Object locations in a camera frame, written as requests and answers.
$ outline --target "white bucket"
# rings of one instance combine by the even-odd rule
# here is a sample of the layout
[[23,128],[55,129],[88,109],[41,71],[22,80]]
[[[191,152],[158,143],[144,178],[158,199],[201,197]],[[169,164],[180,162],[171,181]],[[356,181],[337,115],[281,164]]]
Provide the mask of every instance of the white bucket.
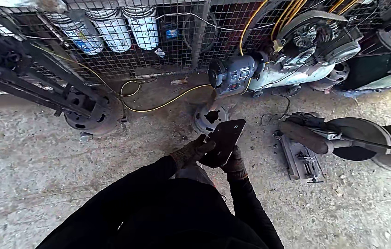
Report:
[[86,14],[112,51],[123,53],[131,48],[131,37],[120,9],[87,10]]
[[79,47],[85,54],[99,54],[103,50],[103,40],[92,36],[86,26],[81,22],[74,22],[65,14],[47,13],[46,17],[52,23],[62,29],[66,36],[73,39],[72,42]]
[[153,50],[159,45],[155,7],[123,7],[121,11],[128,19],[128,24],[140,48]]

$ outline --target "wire mesh fence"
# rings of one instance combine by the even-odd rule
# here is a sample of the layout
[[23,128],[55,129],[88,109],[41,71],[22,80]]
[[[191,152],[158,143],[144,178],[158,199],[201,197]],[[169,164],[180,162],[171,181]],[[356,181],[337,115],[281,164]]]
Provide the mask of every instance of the wire mesh fence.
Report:
[[[270,37],[289,3],[271,0],[259,11],[244,33],[243,52],[258,48]],[[298,14],[328,11],[335,3],[308,0]],[[58,57],[67,70],[93,83],[99,81],[95,74],[119,81],[205,71],[210,61],[239,53],[243,29],[260,4],[252,0],[67,0],[67,14],[36,7],[0,7],[0,16],[6,14],[23,35],[69,59]],[[358,4],[344,16],[349,28],[358,25],[362,32],[369,32],[381,26],[387,6],[391,8],[391,0]],[[2,25],[0,35],[19,38]],[[32,68],[60,80],[37,63]]]

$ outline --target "yellow hose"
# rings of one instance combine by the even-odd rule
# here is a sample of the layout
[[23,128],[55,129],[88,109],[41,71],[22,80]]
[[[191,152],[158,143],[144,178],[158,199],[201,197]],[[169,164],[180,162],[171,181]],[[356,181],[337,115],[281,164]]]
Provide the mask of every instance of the yellow hose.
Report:
[[292,6],[292,8],[289,9],[289,11],[286,13],[286,16],[283,18],[283,21],[282,21],[281,24],[280,24],[280,29],[279,29],[279,30],[281,30],[281,29],[284,27],[284,22],[286,22],[286,20],[291,16],[292,11],[293,11],[295,8],[297,8],[297,5],[300,4],[301,1],[302,1],[302,0],[297,0],[297,1],[295,2],[295,4]]
[[274,40],[274,31],[276,30],[277,28],[277,25],[278,23],[280,22],[281,18],[283,17],[283,15],[286,13],[287,9],[289,9],[292,5],[292,3],[294,2],[295,0],[291,0],[289,2],[289,4],[287,5],[287,7],[284,9],[283,13],[281,13],[279,19],[277,20],[276,24],[274,25],[274,27],[272,28],[272,31],[270,32],[270,39],[273,41]]
[[306,2],[307,0],[303,0],[303,2],[300,5],[298,5],[298,7],[294,10],[294,12],[292,12],[292,15],[289,18],[289,20],[287,20],[286,25],[288,25],[291,22],[292,18],[298,13],[298,11],[300,11],[300,9],[303,7],[303,5],[305,5]]
[[336,10],[336,8],[338,8],[345,0],[339,0],[336,4],[334,4],[330,9],[329,9],[329,13],[332,13],[334,10]]
[[[97,77],[104,83],[104,85],[105,85],[106,87],[108,87],[111,91],[113,91],[115,94],[117,94],[117,95],[119,95],[119,96],[121,96],[121,97],[129,97],[129,96],[132,96],[132,95],[138,93],[138,91],[139,91],[139,89],[140,89],[140,83],[139,83],[139,82],[133,81],[133,80],[132,80],[132,81],[128,81],[128,82],[125,82],[125,84],[123,84],[123,86],[122,86],[121,89],[120,89],[120,93],[121,93],[121,91],[123,90],[123,87],[126,86],[126,84],[131,83],[131,82],[137,83],[137,84],[138,84],[138,88],[137,88],[137,90],[136,90],[134,93],[132,93],[132,94],[129,94],[129,95],[121,95],[120,93],[117,93],[116,91],[112,90],[112,88],[110,88],[109,85],[108,85],[108,84],[107,84],[107,83],[106,83],[106,82],[105,82],[105,81],[104,81],[104,80],[103,80],[95,71],[93,71],[91,68],[89,68],[89,67],[83,65],[83,64],[80,63],[80,62],[77,62],[77,61],[74,61],[74,60],[65,58],[65,57],[60,56],[60,55],[58,55],[58,54],[55,54],[55,53],[53,53],[53,52],[51,52],[51,51],[49,51],[49,50],[47,50],[47,49],[41,48],[41,47],[36,46],[36,45],[34,45],[34,44],[32,44],[32,45],[33,45],[34,47],[38,48],[38,49],[41,49],[41,50],[47,52],[48,54],[52,54],[52,55],[54,55],[54,56],[57,56],[57,57],[59,57],[59,58],[62,58],[62,59],[64,59],[64,60],[67,60],[67,61],[69,61],[69,62],[77,63],[77,64],[83,66],[84,68],[86,68],[86,69],[88,69],[90,72],[92,72],[95,76],[97,76]],[[123,101],[122,98],[121,98],[121,102],[126,106],[126,108],[128,108],[129,110],[131,110],[131,111],[133,111],[133,112],[146,113],[146,112],[155,111],[155,110],[157,110],[157,109],[160,109],[160,108],[164,107],[165,105],[171,104],[172,102],[174,102],[175,100],[179,99],[180,97],[182,97],[182,96],[185,95],[186,93],[189,93],[189,92],[191,92],[192,90],[195,90],[195,89],[200,88],[200,87],[203,87],[203,86],[210,86],[210,84],[201,85],[201,86],[196,86],[196,87],[193,87],[193,88],[191,88],[191,89],[188,89],[188,90],[186,90],[184,93],[182,93],[182,94],[178,95],[177,97],[171,99],[170,101],[166,102],[165,104],[163,104],[163,105],[161,105],[161,106],[158,106],[158,107],[154,107],[154,108],[148,109],[148,110],[135,110],[135,109],[132,109],[131,107],[129,107],[128,105],[126,105],[126,103]]]
[[240,37],[240,43],[238,44],[239,48],[240,48],[240,54],[243,55],[243,50],[242,50],[242,42],[243,42],[243,37],[244,37],[244,33],[246,32],[246,29],[248,29],[248,26],[249,24],[251,23],[252,19],[254,19],[255,15],[260,11],[260,9],[263,7],[263,5],[265,5],[269,0],[264,0],[260,6],[257,8],[257,10],[255,10],[255,12],[252,14],[251,18],[249,18],[248,22],[246,23],[246,25],[244,26],[244,29],[243,29],[243,32],[241,33],[241,37]]
[[172,102],[174,102],[175,100],[177,100],[178,98],[180,98],[181,96],[185,95],[186,93],[189,93],[191,92],[192,90],[195,90],[197,88],[200,88],[200,87],[203,87],[203,86],[211,86],[210,84],[206,84],[206,85],[201,85],[201,86],[196,86],[196,87],[193,87],[191,89],[188,89],[186,90],[184,93],[178,95],[177,97],[171,99],[170,101],[166,102],[165,104],[161,105],[161,106],[157,106],[157,107],[154,107],[152,109],[148,109],[148,110],[135,110],[135,109],[132,109],[131,107],[129,107],[128,105],[126,105],[126,103],[123,101],[123,99],[121,99],[121,102],[126,106],[126,108],[128,108],[129,110],[133,111],[133,112],[138,112],[138,113],[147,113],[147,112],[151,112],[151,111],[155,111],[157,109],[160,109],[162,107],[164,107],[165,105],[168,105],[168,104],[171,104]]
[[350,2],[348,5],[346,5],[342,10],[340,10],[340,12],[338,12],[339,15],[342,15],[343,13],[345,13],[348,9],[350,9],[352,6],[354,6],[355,3],[357,3],[358,0],[352,0],[352,2]]

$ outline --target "electrical wire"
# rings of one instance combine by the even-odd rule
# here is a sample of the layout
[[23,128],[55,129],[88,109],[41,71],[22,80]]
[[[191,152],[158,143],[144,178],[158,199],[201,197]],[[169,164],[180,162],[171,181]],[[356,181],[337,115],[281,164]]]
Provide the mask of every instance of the electrical wire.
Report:
[[280,29],[281,30],[283,27],[284,27],[284,22],[291,16],[291,13],[292,13],[292,10],[294,10],[297,5],[300,3],[301,0],[297,0],[294,5],[288,10],[288,12],[286,13],[286,16],[283,18],[283,21],[281,22],[280,24]]
[[[164,15],[161,15],[159,17],[156,17],[156,19],[160,19],[162,17],[165,17],[165,16],[172,16],[172,15],[193,15],[195,17],[197,17],[198,19],[204,21],[206,24],[208,25],[211,25],[211,26],[214,26],[215,28],[217,29],[223,29],[223,30],[227,30],[227,31],[245,31],[244,29],[233,29],[233,28],[225,28],[225,27],[220,27],[220,26],[217,26],[215,24],[212,24],[206,20],[204,20],[203,18],[201,18],[200,16],[194,14],[194,13],[190,13],[190,12],[181,12],[181,13],[170,13],[170,14],[164,14]],[[274,24],[266,24],[266,25],[263,25],[263,26],[259,26],[259,27],[255,27],[255,28],[251,28],[249,30],[257,30],[257,29],[261,29],[261,28],[265,28],[265,27],[269,27],[269,26],[272,26]],[[45,38],[45,37],[37,37],[37,36],[27,36],[27,35],[23,35],[24,37],[27,37],[27,38],[31,38],[31,39],[43,39],[43,40],[77,40],[77,39],[73,39],[73,38],[64,38],[64,37],[61,37],[61,38]]]
[[350,9],[352,6],[354,6],[355,3],[357,3],[358,0],[352,0],[352,2],[350,2],[348,5],[346,5],[342,10],[340,10],[340,12],[338,12],[339,15],[342,15],[343,13],[345,13],[348,9]]
[[[266,125],[270,124],[270,122],[272,121],[272,119],[273,119],[275,116],[277,116],[277,115],[282,115],[281,117],[278,117],[278,118],[277,118],[277,120],[281,120],[284,116],[287,116],[287,113],[289,112],[289,108],[290,108],[290,106],[291,106],[291,100],[289,99],[289,97],[287,97],[287,96],[285,96],[285,95],[283,95],[283,94],[281,94],[281,93],[274,93],[274,90],[272,90],[272,92],[270,93],[271,95],[274,95],[274,96],[281,96],[281,97],[285,97],[285,98],[287,99],[287,106],[286,106],[286,109],[284,110],[283,113],[277,113],[277,114],[274,114],[274,115],[263,114],[263,115],[261,116],[261,118],[260,118],[260,125],[261,125],[261,126],[266,126]],[[269,118],[268,122],[264,125],[264,124],[263,124],[263,118],[264,118],[265,116],[270,116],[270,118]]]
[[[64,60],[67,60],[67,61],[70,61],[70,62],[73,62],[73,63],[77,63],[78,65],[83,66],[84,68],[86,68],[86,69],[88,69],[89,71],[91,71],[95,76],[97,76],[97,77],[103,82],[103,84],[104,84],[107,88],[109,88],[111,91],[113,91],[115,94],[117,94],[117,95],[119,95],[119,96],[121,96],[121,97],[129,97],[129,96],[132,96],[132,95],[138,93],[138,91],[140,90],[140,83],[139,83],[139,82],[137,82],[137,81],[128,81],[128,82],[126,82],[125,84],[123,84],[123,86],[122,86],[121,89],[120,89],[120,93],[122,92],[123,88],[124,88],[128,83],[131,83],[131,82],[137,83],[137,84],[138,84],[138,88],[137,88],[137,90],[136,90],[134,93],[132,93],[132,94],[129,94],[129,95],[122,95],[122,94],[120,94],[120,93],[114,91],[112,88],[110,88],[110,86],[109,86],[109,85],[108,85],[108,84],[107,84],[107,83],[106,83],[106,82],[105,82],[105,81],[104,81],[104,80],[103,80],[95,71],[93,71],[91,68],[87,67],[86,65],[83,65],[83,64],[80,63],[80,62],[77,62],[77,61],[74,61],[74,60],[65,58],[65,57],[60,56],[60,55],[58,55],[58,54],[55,54],[55,53],[49,51],[48,49],[44,49],[44,48],[39,47],[39,46],[37,46],[37,45],[32,44],[32,46],[34,46],[34,47],[36,47],[36,48],[38,48],[38,49],[40,49],[40,50],[43,50],[43,51],[45,51],[45,52],[48,53],[48,54],[52,54],[52,55],[57,56],[57,57],[59,57],[59,58],[61,58],[61,59],[64,59]],[[189,92],[191,92],[192,90],[198,89],[198,88],[203,87],[203,86],[211,86],[211,85],[210,85],[210,84],[205,84],[205,85],[200,85],[200,86],[193,87],[193,88],[191,88],[191,89],[186,90],[184,93],[182,93],[182,94],[176,96],[175,98],[171,99],[170,101],[166,102],[165,104],[160,105],[160,106],[158,106],[158,107],[154,107],[154,108],[148,109],[148,110],[135,110],[135,109],[132,109],[131,107],[129,107],[128,105],[126,105],[126,103],[123,101],[122,98],[121,98],[121,102],[123,103],[123,105],[126,106],[126,108],[128,108],[129,110],[131,110],[131,111],[133,111],[133,112],[146,113],[146,112],[155,111],[155,110],[160,109],[160,108],[162,108],[162,107],[164,107],[164,106],[166,106],[166,105],[169,105],[169,104],[171,104],[172,102],[174,102],[175,100],[177,100],[177,99],[179,99],[180,97],[182,97],[183,95],[185,95],[186,93],[189,93]]]
[[147,112],[151,112],[151,111],[155,111],[157,109],[160,109],[162,107],[164,107],[165,105],[169,105],[171,104],[172,102],[174,102],[175,100],[179,99],[180,97],[182,97],[183,95],[185,95],[186,93],[189,93],[191,92],[192,90],[195,90],[195,89],[198,89],[200,87],[204,87],[204,86],[211,86],[210,84],[206,84],[206,85],[200,85],[200,86],[196,86],[196,87],[193,87],[191,89],[188,89],[186,90],[184,93],[178,95],[177,97],[171,99],[170,101],[166,102],[165,104],[163,105],[160,105],[160,106],[157,106],[157,107],[154,107],[154,108],[151,108],[151,109],[148,109],[148,110],[135,110],[135,109],[132,109],[131,107],[129,107],[128,105],[126,105],[126,103],[123,101],[123,99],[121,99],[121,102],[126,106],[126,108],[128,108],[129,110],[133,111],[133,112],[137,112],[137,113],[147,113]]
[[265,5],[269,0],[264,0],[260,6],[258,6],[258,8],[254,11],[254,13],[252,14],[251,18],[249,18],[248,22],[246,23],[246,25],[244,26],[244,29],[243,29],[243,32],[241,33],[241,36],[240,36],[240,43],[238,44],[238,47],[240,48],[240,54],[243,55],[243,49],[241,48],[242,47],[242,42],[243,42],[243,37],[244,37],[244,34],[246,32],[246,30],[248,29],[252,19],[254,19],[255,15],[260,11],[260,9],[263,7],[263,5]]
[[244,93],[246,93],[248,91],[248,88],[249,88],[249,84],[251,84],[251,77],[249,77],[249,80],[248,80],[248,85],[246,86],[246,89],[243,91],[243,93],[241,93],[240,95],[243,95]]
[[345,0],[339,0],[337,3],[335,3],[330,9],[329,9],[329,13],[332,13],[334,10],[336,10],[336,8],[338,8]]
[[307,0],[303,0],[303,1],[299,4],[299,6],[294,10],[294,12],[292,12],[292,15],[291,15],[291,17],[289,18],[289,20],[287,20],[286,25],[288,25],[288,24],[291,22],[292,18],[295,17],[295,15],[300,11],[300,9],[303,7],[303,5],[305,5],[306,2],[307,2]]
[[287,7],[284,9],[283,13],[281,13],[280,17],[278,18],[276,24],[275,24],[274,27],[272,28],[272,31],[270,32],[270,39],[271,39],[271,40],[274,40],[274,31],[276,30],[278,23],[280,22],[281,18],[284,16],[284,14],[286,13],[286,11],[291,7],[291,5],[292,5],[292,3],[293,3],[294,1],[295,1],[295,0],[291,0],[291,1],[289,2],[289,4],[287,5]]

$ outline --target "gloved hand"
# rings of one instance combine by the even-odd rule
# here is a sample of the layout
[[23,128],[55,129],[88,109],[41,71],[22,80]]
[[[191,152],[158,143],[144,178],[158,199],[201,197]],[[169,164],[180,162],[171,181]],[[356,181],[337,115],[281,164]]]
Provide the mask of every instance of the gloved hand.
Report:
[[240,148],[235,145],[228,162],[221,169],[226,173],[228,182],[234,180],[243,180],[248,177],[243,159],[241,158]]
[[180,150],[176,150],[169,154],[176,162],[177,169],[181,169],[187,163],[197,162],[207,152],[214,149],[215,142],[209,141],[205,143],[205,138],[206,135],[201,134],[196,140],[189,142]]

